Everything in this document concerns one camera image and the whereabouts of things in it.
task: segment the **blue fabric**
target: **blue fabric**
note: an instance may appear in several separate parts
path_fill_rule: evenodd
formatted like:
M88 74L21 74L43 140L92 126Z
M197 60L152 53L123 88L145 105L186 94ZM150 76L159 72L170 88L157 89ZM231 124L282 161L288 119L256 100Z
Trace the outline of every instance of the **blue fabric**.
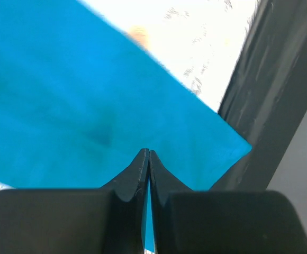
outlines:
M140 148L207 189L250 145L80 3L0 0L0 182L100 187Z

